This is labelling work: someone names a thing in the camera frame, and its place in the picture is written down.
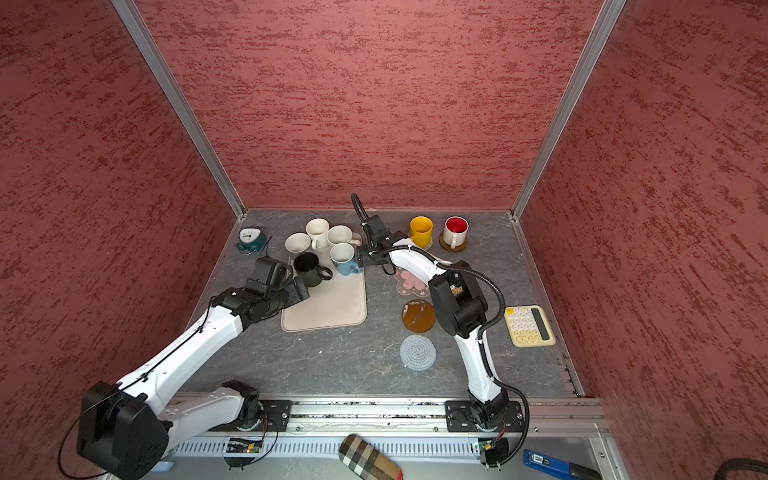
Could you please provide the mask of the light blue floral mug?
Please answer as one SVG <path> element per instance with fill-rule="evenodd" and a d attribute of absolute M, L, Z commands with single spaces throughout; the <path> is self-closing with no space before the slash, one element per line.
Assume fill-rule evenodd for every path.
<path fill-rule="evenodd" d="M 357 260 L 357 247 L 351 243 L 339 243 L 330 250 L 330 258 L 342 276 L 356 275 L 363 272 Z"/>

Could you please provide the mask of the pink flower coaster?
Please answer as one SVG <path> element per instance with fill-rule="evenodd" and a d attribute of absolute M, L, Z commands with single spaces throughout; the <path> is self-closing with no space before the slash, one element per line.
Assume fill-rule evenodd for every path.
<path fill-rule="evenodd" d="M 428 285 L 411 272 L 397 267 L 395 278 L 397 282 L 396 290 L 400 295 L 416 296 L 419 298 L 425 298 L 429 295 Z"/>

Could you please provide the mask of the yellow mug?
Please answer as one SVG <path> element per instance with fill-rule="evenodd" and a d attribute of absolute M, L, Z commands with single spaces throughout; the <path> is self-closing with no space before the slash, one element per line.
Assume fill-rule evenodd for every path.
<path fill-rule="evenodd" d="M 429 249 L 433 243 L 434 224 L 426 216 L 417 216 L 410 221 L 410 239 L 422 249 Z"/>

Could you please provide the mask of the beige serving tray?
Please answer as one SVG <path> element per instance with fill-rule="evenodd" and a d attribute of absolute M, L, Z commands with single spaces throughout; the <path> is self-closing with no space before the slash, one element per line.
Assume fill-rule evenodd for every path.
<path fill-rule="evenodd" d="M 356 326 L 368 316 L 365 274 L 340 275 L 309 289 L 310 297 L 284 310 L 281 328 L 303 332 Z"/>

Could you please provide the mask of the brown wooden round coaster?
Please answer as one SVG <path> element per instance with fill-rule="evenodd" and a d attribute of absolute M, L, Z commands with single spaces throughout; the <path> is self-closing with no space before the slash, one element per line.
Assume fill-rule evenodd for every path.
<path fill-rule="evenodd" d="M 434 327 L 436 312 L 433 305 L 426 300 L 411 300 L 403 307 L 401 318 L 409 331 L 422 334 Z"/>

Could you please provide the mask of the white mug red inside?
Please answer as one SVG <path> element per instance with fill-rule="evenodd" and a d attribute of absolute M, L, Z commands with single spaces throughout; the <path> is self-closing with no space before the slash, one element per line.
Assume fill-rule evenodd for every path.
<path fill-rule="evenodd" d="M 445 221 L 442 235 L 451 247 L 456 247 L 467 238 L 468 230 L 469 223 L 465 218 L 451 216 Z"/>

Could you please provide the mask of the grey woven round coaster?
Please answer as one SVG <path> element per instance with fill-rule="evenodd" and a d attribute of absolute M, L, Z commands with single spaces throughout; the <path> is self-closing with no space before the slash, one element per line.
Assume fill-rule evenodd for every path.
<path fill-rule="evenodd" d="M 437 360 L 437 351 L 431 340 L 422 335 L 406 337 L 400 346 L 403 364 L 413 371 L 430 369 Z"/>

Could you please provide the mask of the dark brown round coaster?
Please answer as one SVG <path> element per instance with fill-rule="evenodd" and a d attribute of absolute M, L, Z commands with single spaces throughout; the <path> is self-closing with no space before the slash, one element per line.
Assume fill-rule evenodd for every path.
<path fill-rule="evenodd" d="M 448 252 L 454 252 L 454 253 L 459 253 L 459 252 L 462 252 L 462 251 L 464 251 L 464 250 L 465 250 L 465 249 L 468 247 L 468 245 L 469 245 L 469 239 L 468 239 L 468 238 L 466 238 L 462 244 L 460 244 L 460 245 L 458 245 L 458 246 L 456 246 L 456 247 L 451 247 L 451 246 L 450 246 L 450 244 L 449 244 L 449 243 L 447 243 L 447 242 L 444 240 L 444 238 L 443 238 L 443 235 L 440 235 L 440 236 L 438 237 L 438 240 L 439 240 L 439 244 L 440 244 L 440 246 L 441 246 L 441 247 L 442 247 L 444 250 L 446 250 L 446 251 L 448 251 Z"/>

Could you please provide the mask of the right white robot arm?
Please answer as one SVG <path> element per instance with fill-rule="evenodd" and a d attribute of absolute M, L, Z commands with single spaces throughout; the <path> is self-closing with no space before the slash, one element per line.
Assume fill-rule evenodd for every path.
<path fill-rule="evenodd" d="M 416 246 L 404 233 L 388 229 L 377 215 L 369 215 L 357 195 L 354 210 L 365 238 L 355 260 L 362 267 L 391 264 L 426 283 L 437 323 L 458 344 L 468 378 L 470 412 L 482 430 L 496 428 L 509 397 L 496 378 L 486 330 L 503 318 L 505 300 L 484 274 L 463 262 L 451 263 Z"/>

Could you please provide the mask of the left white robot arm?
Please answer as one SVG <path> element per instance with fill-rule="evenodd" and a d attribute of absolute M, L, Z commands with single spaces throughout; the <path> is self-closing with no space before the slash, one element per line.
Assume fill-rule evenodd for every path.
<path fill-rule="evenodd" d="M 174 395 L 217 351 L 249 327 L 309 297 L 291 265 L 264 256 L 241 288 L 212 297 L 202 316 L 160 353 L 114 384 L 83 396 L 77 454 L 119 479 L 140 479 L 178 444 L 213 427 L 268 430 L 256 388 L 230 380 L 173 405 Z"/>

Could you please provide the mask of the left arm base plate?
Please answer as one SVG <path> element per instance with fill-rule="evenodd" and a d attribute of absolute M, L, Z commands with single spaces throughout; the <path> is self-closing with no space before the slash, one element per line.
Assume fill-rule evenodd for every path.
<path fill-rule="evenodd" d="M 238 421 L 228 424 L 222 424 L 210 429 L 210 432 L 235 432 L 236 434 L 255 434 L 262 432 L 264 426 L 267 426 L 269 432 L 283 433 L 287 430 L 287 425 L 291 416 L 293 402 L 291 400 L 261 400 L 262 416 L 261 419 L 252 428 L 246 429 L 240 427 Z"/>

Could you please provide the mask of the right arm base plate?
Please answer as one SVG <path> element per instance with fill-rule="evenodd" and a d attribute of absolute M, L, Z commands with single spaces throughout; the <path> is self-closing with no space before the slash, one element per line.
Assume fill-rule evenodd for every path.
<path fill-rule="evenodd" d="M 524 427 L 524 414 L 518 401 L 511 401 L 503 419 L 492 423 L 488 428 L 475 422 L 469 400 L 448 400 L 444 403 L 447 430 L 450 433 L 521 433 Z"/>

